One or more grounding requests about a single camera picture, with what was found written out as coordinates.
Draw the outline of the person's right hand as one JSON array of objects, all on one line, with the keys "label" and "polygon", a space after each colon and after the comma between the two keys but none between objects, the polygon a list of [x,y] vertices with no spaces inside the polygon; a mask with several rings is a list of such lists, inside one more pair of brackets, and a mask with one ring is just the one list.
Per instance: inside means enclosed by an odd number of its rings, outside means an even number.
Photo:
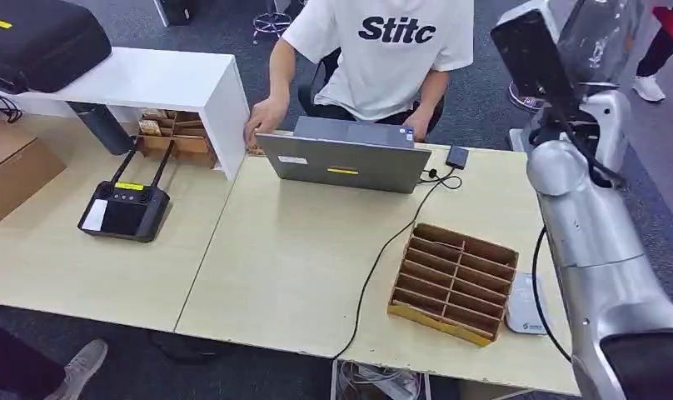
[{"label": "person's right hand", "polygon": [[246,149],[257,148],[258,133],[272,133],[284,120],[289,99],[270,96],[256,103],[244,130]]}]

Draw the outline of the person's left hand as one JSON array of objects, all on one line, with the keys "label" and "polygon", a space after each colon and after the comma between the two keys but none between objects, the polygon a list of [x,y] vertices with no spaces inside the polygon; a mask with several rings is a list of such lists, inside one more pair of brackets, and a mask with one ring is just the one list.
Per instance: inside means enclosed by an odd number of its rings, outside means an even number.
[{"label": "person's left hand", "polygon": [[429,122],[431,121],[433,111],[427,107],[420,106],[402,124],[405,128],[412,130],[413,141],[423,143],[426,140]]}]

